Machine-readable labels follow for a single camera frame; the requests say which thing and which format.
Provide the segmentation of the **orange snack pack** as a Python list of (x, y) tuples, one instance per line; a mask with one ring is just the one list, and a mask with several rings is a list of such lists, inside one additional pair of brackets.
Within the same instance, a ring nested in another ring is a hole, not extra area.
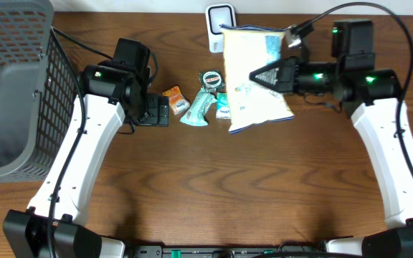
[(168, 98), (168, 104), (174, 115), (181, 114), (190, 108), (190, 102), (184, 97), (179, 86), (163, 92), (163, 96)]

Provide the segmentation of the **light green pack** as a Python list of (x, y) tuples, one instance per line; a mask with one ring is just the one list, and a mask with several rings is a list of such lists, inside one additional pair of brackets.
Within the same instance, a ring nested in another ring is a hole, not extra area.
[(181, 117), (180, 122), (196, 127), (207, 126), (205, 115), (212, 104), (216, 103), (217, 99), (209, 92), (199, 91), (194, 98), (191, 107)]

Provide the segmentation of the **small teal tissue pack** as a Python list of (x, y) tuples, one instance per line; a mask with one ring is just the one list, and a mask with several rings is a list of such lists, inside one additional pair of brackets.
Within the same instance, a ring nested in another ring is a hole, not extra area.
[(217, 111), (216, 111), (216, 118), (217, 119), (230, 119), (230, 109), (229, 109), (229, 101), (227, 99), (227, 94), (223, 92), (217, 93)]

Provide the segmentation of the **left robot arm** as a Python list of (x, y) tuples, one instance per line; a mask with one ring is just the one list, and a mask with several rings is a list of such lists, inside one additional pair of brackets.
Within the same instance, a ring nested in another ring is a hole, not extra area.
[(166, 127), (168, 98), (149, 93), (155, 55), (132, 39), (118, 40), (111, 59), (88, 65), (76, 79), (79, 94), (53, 166), (26, 211), (3, 223), (16, 257), (129, 257), (120, 239), (86, 228), (90, 197), (109, 145), (122, 125)]

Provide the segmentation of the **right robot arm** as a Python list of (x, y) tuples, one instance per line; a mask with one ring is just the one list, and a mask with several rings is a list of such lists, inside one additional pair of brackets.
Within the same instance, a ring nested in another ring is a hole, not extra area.
[(379, 184), (386, 229), (324, 241), (308, 257), (413, 257), (413, 135), (395, 72), (374, 66), (373, 40), (370, 20), (338, 20), (332, 62), (310, 62), (303, 49), (250, 73), (251, 81), (280, 93), (331, 93), (366, 146)]

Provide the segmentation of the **white barcode scanner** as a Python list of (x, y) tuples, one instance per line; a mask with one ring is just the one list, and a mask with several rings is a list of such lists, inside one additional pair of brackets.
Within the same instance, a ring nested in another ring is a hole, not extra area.
[(205, 10), (209, 51), (222, 53), (224, 51), (223, 26), (235, 27), (237, 25), (235, 9), (231, 4), (212, 4)]

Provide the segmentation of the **dark grey plastic basket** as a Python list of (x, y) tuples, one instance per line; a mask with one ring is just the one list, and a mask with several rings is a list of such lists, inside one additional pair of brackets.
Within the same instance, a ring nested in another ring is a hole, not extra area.
[(75, 76), (49, 1), (0, 0), (0, 182), (41, 181), (70, 124)]

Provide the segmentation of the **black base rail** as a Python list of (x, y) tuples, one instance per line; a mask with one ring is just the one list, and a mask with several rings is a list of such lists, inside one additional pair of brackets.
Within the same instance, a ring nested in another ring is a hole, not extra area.
[(130, 247), (128, 258), (252, 258), (277, 252), (319, 252), (310, 246), (286, 244), (282, 247), (162, 247), (156, 245)]

